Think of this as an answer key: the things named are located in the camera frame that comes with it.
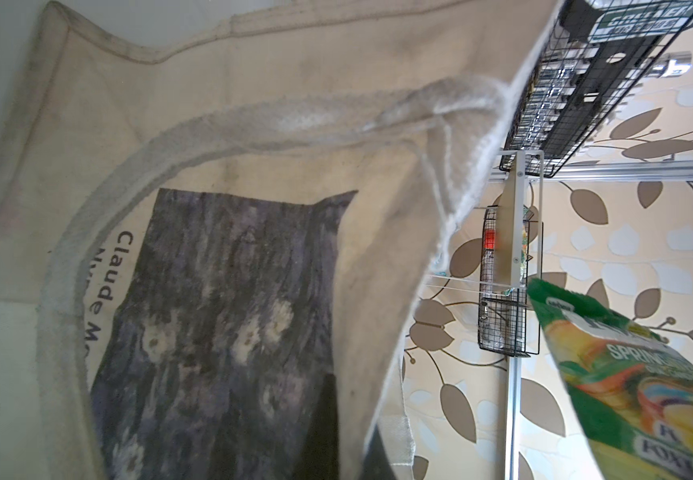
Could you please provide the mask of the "green snack bag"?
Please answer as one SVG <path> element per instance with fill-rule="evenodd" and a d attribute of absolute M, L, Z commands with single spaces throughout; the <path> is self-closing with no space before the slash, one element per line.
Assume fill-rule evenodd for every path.
<path fill-rule="evenodd" d="M 693 364 L 589 296 L 527 296 L 602 477 L 693 479 Z"/>

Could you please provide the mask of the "plastic bottle red cap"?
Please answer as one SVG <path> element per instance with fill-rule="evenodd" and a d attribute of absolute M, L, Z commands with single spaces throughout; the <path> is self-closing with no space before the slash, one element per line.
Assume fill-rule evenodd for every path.
<path fill-rule="evenodd" d="M 480 281 L 492 289 L 495 271 L 495 230 L 486 229 L 483 234 L 482 260 L 480 265 Z"/>

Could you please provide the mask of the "aluminium frame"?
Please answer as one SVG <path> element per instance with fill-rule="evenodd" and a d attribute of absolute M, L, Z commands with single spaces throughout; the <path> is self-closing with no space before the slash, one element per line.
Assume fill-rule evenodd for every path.
<path fill-rule="evenodd" d="M 544 182 L 544 276 L 693 363 L 693 162 L 582 162 Z"/>

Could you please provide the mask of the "white wooden two-tier shelf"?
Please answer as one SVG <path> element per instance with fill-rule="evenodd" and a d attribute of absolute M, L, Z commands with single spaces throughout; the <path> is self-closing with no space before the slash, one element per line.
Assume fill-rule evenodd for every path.
<path fill-rule="evenodd" d="M 530 177 L 536 174 L 540 183 L 545 178 L 545 156 L 541 150 L 501 150 L 499 160 L 506 159 L 509 166 L 495 166 L 488 181 L 499 185 L 502 190 L 496 204 L 496 258 L 495 281 L 498 285 L 516 287 L 520 284 L 520 264 L 523 229 L 523 210 L 526 190 Z M 538 213 L 537 230 L 542 226 Z M 479 291 L 480 280 L 469 280 L 465 276 L 456 277 L 452 268 L 433 266 L 429 274 L 432 278 L 463 282 L 463 291 Z"/>

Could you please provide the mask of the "cream canvas tote bag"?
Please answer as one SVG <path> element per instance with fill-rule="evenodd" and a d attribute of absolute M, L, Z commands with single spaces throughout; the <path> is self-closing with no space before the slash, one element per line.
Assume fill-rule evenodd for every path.
<path fill-rule="evenodd" d="M 142 47 L 40 16 L 0 136 L 0 479 L 412 476 L 400 349 L 555 1 L 298 1 Z"/>

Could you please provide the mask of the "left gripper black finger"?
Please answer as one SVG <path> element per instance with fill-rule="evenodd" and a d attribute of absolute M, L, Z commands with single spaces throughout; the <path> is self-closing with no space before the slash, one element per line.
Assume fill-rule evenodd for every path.
<path fill-rule="evenodd" d="M 338 479 L 338 400 L 336 376 L 326 374 L 320 400 L 314 410 L 302 454 L 298 458 L 298 479 Z M 363 480 L 394 480 L 378 427 L 374 428 L 369 448 L 362 463 Z"/>

